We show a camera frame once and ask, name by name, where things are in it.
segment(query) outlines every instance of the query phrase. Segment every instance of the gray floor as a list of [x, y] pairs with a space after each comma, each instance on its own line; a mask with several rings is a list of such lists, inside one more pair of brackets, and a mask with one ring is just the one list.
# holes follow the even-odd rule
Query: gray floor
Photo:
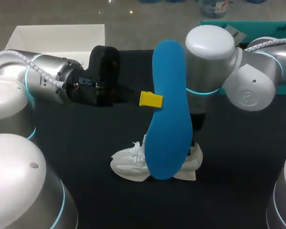
[[[206, 20], [200, 14], [199, 3], [193, 0], [177, 4], [108, 1], [0, 0], [0, 50], [17, 25], [105, 24], [106, 45], [151, 49], [163, 39], [183, 42], [194, 25]], [[267, 0], [257, 5], [235, 0], [223, 20], [286, 20], [286, 0]]]

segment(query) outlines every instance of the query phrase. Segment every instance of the white cable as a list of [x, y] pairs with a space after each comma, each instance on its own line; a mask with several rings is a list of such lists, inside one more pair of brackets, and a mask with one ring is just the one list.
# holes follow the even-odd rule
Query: white cable
[[271, 40], [271, 41], [267, 41], [261, 44], [257, 44], [250, 48], [245, 49], [245, 51], [253, 52], [255, 50], [262, 49], [262, 48], [269, 47], [269, 46], [276, 45], [276, 44], [286, 44], [286, 38]]
[[58, 81], [52, 79], [48, 73], [41, 70], [39, 67], [37, 67], [32, 61], [30, 61], [26, 56], [22, 55], [21, 53], [14, 51], [14, 50], [5, 50], [0, 52], [0, 58], [5, 55], [13, 55], [20, 59], [22, 59], [29, 67], [31, 67], [35, 72], [37, 72], [41, 77], [43, 77], [46, 81], [49, 81], [51, 84], [58, 88], [63, 88], [65, 82]]

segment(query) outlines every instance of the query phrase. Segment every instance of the yellow block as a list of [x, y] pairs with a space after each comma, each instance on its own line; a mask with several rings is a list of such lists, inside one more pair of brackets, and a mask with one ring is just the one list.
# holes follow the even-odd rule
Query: yellow block
[[152, 92], [141, 92], [139, 106], [152, 106], [161, 108], [163, 96], [154, 94]]

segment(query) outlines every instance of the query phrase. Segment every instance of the shoe insole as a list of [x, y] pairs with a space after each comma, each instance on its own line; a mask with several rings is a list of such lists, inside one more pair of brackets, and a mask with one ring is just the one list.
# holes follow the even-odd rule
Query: shoe insole
[[163, 96], [145, 141], [147, 167], [156, 179], [175, 175], [192, 141], [192, 122], [186, 97], [185, 53], [176, 41], [162, 41], [153, 52], [154, 93]]

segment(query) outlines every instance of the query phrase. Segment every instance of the white shoe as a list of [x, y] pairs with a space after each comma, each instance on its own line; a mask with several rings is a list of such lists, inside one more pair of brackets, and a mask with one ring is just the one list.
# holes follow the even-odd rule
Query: white shoe
[[111, 169], [120, 177], [132, 181], [145, 181], [151, 174], [147, 168], [144, 154], [145, 137], [142, 147], [140, 143], [134, 143], [134, 147], [121, 150], [113, 155], [110, 163]]
[[[146, 135], [144, 135], [142, 145], [145, 145], [145, 138], [146, 138]], [[134, 147], [120, 150], [120, 151], [116, 152], [114, 155], [112, 155], [111, 158], [113, 158], [113, 159], [121, 158], [123, 156], [129, 156], [132, 153], [137, 153], [139, 151], [139, 148], [140, 148], [140, 142], [133, 142], [133, 144], [134, 144]]]
[[[144, 181], [150, 176], [150, 172], [147, 168], [145, 161], [145, 135], [143, 139], [142, 147], [140, 143], [134, 143], [133, 148], [128, 148], [115, 153], [110, 163], [111, 169], [119, 176], [132, 181]], [[179, 172], [173, 177], [181, 180], [196, 180], [197, 170], [203, 160], [203, 153], [198, 144], [190, 149], [190, 156], [186, 157], [184, 164]]]
[[190, 149], [190, 156], [187, 156], [184, 164], [178, 173], [173, 177], [180, 180], [196, 180], [196, 170], [199, 169], [203, 159], [203, 153], [200, 146], [195, 143]]

